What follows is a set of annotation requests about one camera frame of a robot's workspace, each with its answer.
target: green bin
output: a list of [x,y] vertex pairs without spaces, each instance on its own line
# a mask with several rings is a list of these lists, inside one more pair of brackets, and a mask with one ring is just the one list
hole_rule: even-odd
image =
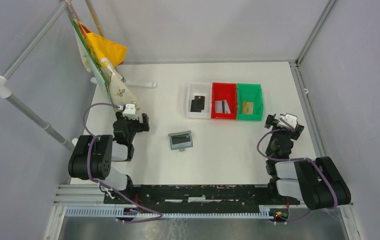
[[[246,103],[246,113],[243,113],[243,104]],[[237,119],[249,121],[261,121],[264,112],[262,101],[262,88],[260,84],[237,83]]]

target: white pole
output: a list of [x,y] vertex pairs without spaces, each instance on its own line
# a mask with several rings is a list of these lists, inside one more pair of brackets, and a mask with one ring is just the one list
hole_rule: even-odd
[[31,119],[35,124],[42,128],[46,133],[48,133],[52,138],[56,139],[62,146],[73,151],[74,145],[66,140],[59,132],[53,129],[50,123],[44,121],[40,116],[38,116],[34,111],[32,111],[25,103],[19,100],[12,92],[5,86],[7,80],[3,76],[0,76],[0,97],[6,99],[15,108],[21,111],[29,119]]

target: white wall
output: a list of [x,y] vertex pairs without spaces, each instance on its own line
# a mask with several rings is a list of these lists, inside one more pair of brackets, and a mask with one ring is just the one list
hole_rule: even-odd
[[380,1],[338,1],[301,70],[362,232],[380,239]]
[[[54,0],[0,0],[0,74],[46,22]],[[8,80],[13,93],[71,139],[95,86],[65,13]],[[42,239],[71,152],[0,98],[0,239]]]
[[[105,35],[128,47],[126,63],[295,60],[326,3],[93,0]],[[73,5],[88,12],[84,1]]]

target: yellow bag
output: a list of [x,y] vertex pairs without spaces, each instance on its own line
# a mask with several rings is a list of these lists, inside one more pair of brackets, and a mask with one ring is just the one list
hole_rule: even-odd
[[110,63],[113,66],[118,66],[123,63],[127,55],[126,46],[97,35],[96,33],[90,31],[83,23],[78,22],[76,19],[74,19],[74,21],[77,26],[79,26],[85,44],[91,51],[91,55],[97,59],[98,63],[100,63],[100,60],[103,58],[109,59]]

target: plastic bin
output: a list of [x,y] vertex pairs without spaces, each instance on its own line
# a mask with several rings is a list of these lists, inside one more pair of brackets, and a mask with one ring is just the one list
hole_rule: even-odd
[[[262,88],[259,84],[237,83],[237,119],[249,121],[261,121],[264,112],[264,103],[262,101]],[[243,113],[243,103],[253,103],[253,113]]]
[[[211,95],[212,83],[194,82],[190,83],[187,88],[186,116],[194,119],[210,119],[211,118]],[[204,109],[200,112],[192,112],[192,100],[196,96],[204,97]]]
[[[215,112],[215,101],[226,100],[231,113]],[[235,83],[212,83],[211,118],[236,119],[237,116],[237,86]]]

